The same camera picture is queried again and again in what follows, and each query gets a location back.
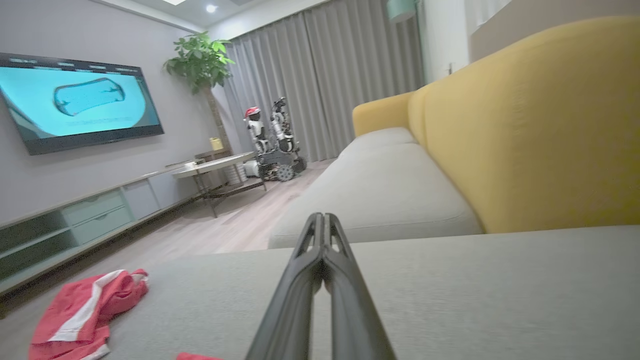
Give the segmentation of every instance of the sofa seat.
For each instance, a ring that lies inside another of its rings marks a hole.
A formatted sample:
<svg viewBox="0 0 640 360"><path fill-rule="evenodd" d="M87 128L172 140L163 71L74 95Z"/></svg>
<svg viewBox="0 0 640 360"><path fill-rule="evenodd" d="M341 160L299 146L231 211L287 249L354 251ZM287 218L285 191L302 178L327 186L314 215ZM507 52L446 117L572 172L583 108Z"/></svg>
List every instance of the sofa seat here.
<svg viewBox="0 0 640 360"><path fill-rule="evenodd" d="M351 248L398 360L640 359L640 226ZM105 359L244 359L290 257L236 252L146 269L149 293L111 323ZM323 286L310 360L332 358L330 309Z"/></svg>
<svg viewBox="0 0 640 360"><path fill-rule="evenodd" d="M390 145L417 143L413 135L404 127L390 127L358 136L347 146L339 158L385 149Z"/></svg>
<svg viewBox="0 0 640 360"><path fill-rule="evenodd" d="M291 203L269 248L294 247L315 212L336 214L351 243L483 233L465 199L414 143L334 161Z"/></svg>

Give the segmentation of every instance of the sofa armrest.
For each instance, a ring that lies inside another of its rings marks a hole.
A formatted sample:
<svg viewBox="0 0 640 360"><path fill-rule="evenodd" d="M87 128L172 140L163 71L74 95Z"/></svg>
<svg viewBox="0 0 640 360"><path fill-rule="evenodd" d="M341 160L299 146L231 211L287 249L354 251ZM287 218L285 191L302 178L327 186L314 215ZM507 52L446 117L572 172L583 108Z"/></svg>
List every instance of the sofa armrest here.
<svg viewBox="0 0 640 360"><path fill-rule="evenodd" d="M367 102L353 109L356 136L390 127L409 129L409 99L413 92Z"/></svg>

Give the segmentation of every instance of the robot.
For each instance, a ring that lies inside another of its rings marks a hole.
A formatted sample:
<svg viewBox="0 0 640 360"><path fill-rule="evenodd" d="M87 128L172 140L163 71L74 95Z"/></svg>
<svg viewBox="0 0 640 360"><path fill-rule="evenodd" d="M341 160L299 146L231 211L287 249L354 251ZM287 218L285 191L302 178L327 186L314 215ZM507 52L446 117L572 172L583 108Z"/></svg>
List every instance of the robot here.
<svg viewBox="0 0 640 360"><path fill-rule="evenodd" d="M300 156L300 146L294 140L288 114L282 109L287 106L281 97L273 104L269 120L271 136L267 136L258 107L249 108L244 113L246 128L258 154L258 170L265 180L289 181L307 168L307 161Z"/></svg>

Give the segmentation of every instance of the green leaves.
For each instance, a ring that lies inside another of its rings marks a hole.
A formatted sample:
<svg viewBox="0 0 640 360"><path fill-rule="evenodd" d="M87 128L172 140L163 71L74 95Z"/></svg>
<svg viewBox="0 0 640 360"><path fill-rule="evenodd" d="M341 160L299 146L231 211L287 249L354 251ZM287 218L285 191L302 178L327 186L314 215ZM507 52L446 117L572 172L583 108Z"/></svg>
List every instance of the green leaves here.
<svg viewBox="0 0 640 360"><path fill-rule="evenodd" d="M173 43L178 56L169 59L164 67L171 75L186 79L195 94L204 85L224 86L225 79L231 76L228 64L235 64L227 58L227 40L211 40L205 31L188 35Z"/></svg>

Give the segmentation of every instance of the television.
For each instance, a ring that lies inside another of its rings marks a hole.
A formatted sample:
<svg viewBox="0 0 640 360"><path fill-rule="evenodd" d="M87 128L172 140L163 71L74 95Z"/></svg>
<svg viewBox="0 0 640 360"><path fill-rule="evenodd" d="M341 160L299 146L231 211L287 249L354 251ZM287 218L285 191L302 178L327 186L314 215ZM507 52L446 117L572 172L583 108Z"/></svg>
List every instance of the television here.
<svg viewBox="0 0 640 360"><path fill-rule="evenodd" d="M0 53L0 92L30 155L164 133L139 67Z"/></svg>

